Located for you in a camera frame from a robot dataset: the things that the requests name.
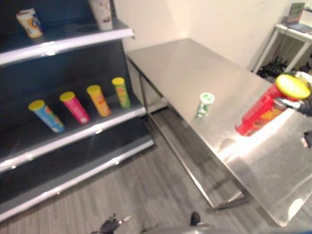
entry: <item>metal shelf edge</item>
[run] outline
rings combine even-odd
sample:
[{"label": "metal shelf edge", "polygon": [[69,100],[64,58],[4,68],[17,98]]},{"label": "metal shelf edge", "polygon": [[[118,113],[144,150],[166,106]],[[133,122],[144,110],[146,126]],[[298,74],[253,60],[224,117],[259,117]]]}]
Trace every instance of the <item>metal shelf edge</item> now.
[{"label": "metal shelf edge", "polygon": [[76,38],[61,39],[46,42],[40,45],[33,45],[22,49],[16,49],[0,54],[0,66],[36,57],[52,56],[65,50],[80,48],[101,42],[112,41],[127,37],[133,37],[131,28],[112,30],[108,32],[85,35]]},{"label": "metal shelf edge", "polygon": [[32,207],[32,206],[50,198],[50,197],[53,197],[55,195],[59,195],[62,191],[77,185],[78,183],[96,175],[97,173],[100,173],[101,171],[104,171],[105,169],[108,169],[112,166],[117,165],[121,161],[137,154],[138,152],[140,152],[142,150],[147,149],[148,147],[152,146],[153,144],[154,144],[154,141],[151,139],[151,140],[149,140],[149,141],[147,141],[147,142],[145,142],[139,146],[136,146],[135,148],[133,148],[133,149],[109,160],[108,162],[103,163],[100,166],[95,167],[94,169],[81,174],[80,176],[78,176],[74,179],[71,179],[71,180],[51,189],[51,190],[48,190],[48,191],[42,193],[41,195],[39,195],[37,197],[34,197],[33,199],[31,199],[27,202],[24,202],[24,203],[12,208],[12,209],[0,214],[0,222],[8,219],[9,217],[11,217],[13,215],[16,215],[20,212],[25,211],[25,210],[29,209],[30,207]]},{"label": "metal shelf edge", "polygon": [[95,124],[90,128],[84,129],[80,132],[74,133],[74,134],[69,135],[69,136],[65,136],[65,137],[60,138],[58,140],[55,140],[51,143],[48,143],[48,144],[45,144],[45,145],[40,146],[38,148],[35,148],[33,150],[30,150],[26,153],[22,153],[20,155],[17,155],[12,159],[7,159],[4,162],[0,163],[0,173],[14,169],[18,165],[21,165],[23,163],[31,161],[34,158],[40,157],[41,155],[46,154],[50,151],[53,151],[55,149],[58,149],[58,148],[63,147],[65,145],[68,145],[68,144],[73,143],[75,141],[90,137],[92,135],[99,134],[99,133],[101,133],[101,132],[103,132],[103,131],[111,128],[111,127],[114,127],[114,126],[120,124],[120,123],[126,122],[132,118],[142,116],[144,114],[146,114],[146,110],[144,107],[141,107],[139,109],[125,113],[123,115],[120,115],[116,118],[113,118],[110,120],[104,120],[104,122],[102,122],[102,123]]}]

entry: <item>wood-grain flooring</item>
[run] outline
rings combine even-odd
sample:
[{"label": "wood-grain flooring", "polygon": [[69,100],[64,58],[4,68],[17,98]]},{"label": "wood-grain flooring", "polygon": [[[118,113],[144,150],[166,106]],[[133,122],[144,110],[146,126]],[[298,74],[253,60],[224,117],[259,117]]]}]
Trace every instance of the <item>wood-grain flooring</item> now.
[{"label": "wood-grain flooring", "polygon": [[[181,155],[219,203],[235,191],[223,171],[202,156],[201,147],[191,144],[187,131],[168,109],[154,115]],[[132,219],[116,234],[138,234],[143,228],[180,227],[189,223],[192,211],[216,228],[236,233],[301,231],[311,227],[311,199],[287,228],[269,226],[248,203],[218,212],[208,205],[186,174],[176,156],[151,122],[145,122],[155,146],[113,169],[105,171],[0,224],[0,234],[88,234],[99,229],[113,213]]]}]

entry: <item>shelving unit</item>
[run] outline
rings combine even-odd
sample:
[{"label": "shelving unit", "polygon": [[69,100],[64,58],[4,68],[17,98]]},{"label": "shelving unit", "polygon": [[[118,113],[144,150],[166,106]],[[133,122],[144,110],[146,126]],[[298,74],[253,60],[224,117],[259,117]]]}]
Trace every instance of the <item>shelving unit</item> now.
[{"label": "shelving unit", "polygon": [[0,222],[154,144],[139,119],[53,151],[0,177]]},{"label": "shelving unit", "polygon": [[31,123],[22,124],[8,134],[2,134],[0,148],[0,173],[15,169],[37,157],[56,150],[65,145],[74,143],[84,138],[102,133],[120,123],[144,115],[145,108],[140,104],[132,92],[129,93],[131,107],[122,109],[116,95],[107,98],[107,103],[112,110],[108,117],[101,117],[95,108],[87,106],[90,122],[79,124],[70,115],[69,111],[58,114],[61,119],[71,119],[67,122],[62,133],[52,132],[38,119]]},{"label": "shelving unit", "polygon": [[[51,7],[59,12],[53,16],[40,1],[0,3],[0,222],[154,144],[139,119],[146,110],[132,92],[121,41],[134,33],[117,19],[113,0],[110,4],[113,29],[100,31],[85,0],[54,0]],[[22,8],[43,16],[42,37],[19,32],[11,12]],[[128,109],[120,106],[114,77],[125,79]],[[98,114],[86,93],[93,84],[102,88],[111,115]],[[88,123],[79,124],[59,100],[67,91],[89,114]],[[62,133],[28,110],[37,99],[64,123]]]},{"label": "shelving unit", "polygon": [[94,23],[69,23],[50,27],[36,39],[24,32],[9,34],[0,37],[0,66],[133,36],[133,30],[118,19],[113,19],[109,31],[98,30]]}]

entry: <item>shelf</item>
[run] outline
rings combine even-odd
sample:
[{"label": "shelf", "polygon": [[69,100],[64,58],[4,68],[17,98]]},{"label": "shelf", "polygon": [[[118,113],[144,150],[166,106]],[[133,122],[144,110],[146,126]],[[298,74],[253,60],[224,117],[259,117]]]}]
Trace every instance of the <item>shelf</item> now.
[{"label": "shelf", "polygon": [[122,109],[116,95],[107,97],[107,103],[112,110],[108,117],[101,117],[93,104],[84,105],[90,116],[87,124],[79,124],[68,110],[57,113],[61,120],[66,120],[65,131],[52,132],[39,118],[36,121],[24,123],[9,133],[0,135],[0,173],[16,168],[50,151],[99,134],[111,127],[135,117],[144,115],[145,108],[132,92],[129,92],[131,107]]},{"label": "shelf", "polygon": [[22,212],[154,144],[139,119],[53,151],[0,177],[0,221]]},{"label": "shelf", "polygon": [[70,23],[53,26],[36,39],[26,33],[0,38],[0,66],[134,36],[133,30],[113,19],[113,30],[100,31],[96,24]]}]

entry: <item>white wall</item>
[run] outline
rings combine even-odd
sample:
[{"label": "white wall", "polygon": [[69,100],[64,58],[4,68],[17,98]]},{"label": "white wall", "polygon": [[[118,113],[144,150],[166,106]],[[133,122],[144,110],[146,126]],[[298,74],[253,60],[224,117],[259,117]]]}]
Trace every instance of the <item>white wall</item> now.
[{"label": "white wall", "polygon": [[249,70],[273,32],[302,0],[196,0],[190,37]]},{"label": "white wall", "polygon": [[[293,2],[302,0],[115,0],[115,5],[136,35],[123,41],[126,52],[190,37],[251,70]],[[134,69],[131,81],[140,98]],[[157,99],[150,88],[148,96],[150,102]]]},{"label": "white wall", "polygon": [[[123,40],[126,52],[187,37],[190,28],[190,0],[114,0],[117,16],[135,31],[135,39]],[[132,89],[142,101],[137,71],[128,64]],[[145,84],[148,103],[159,100]]]}]

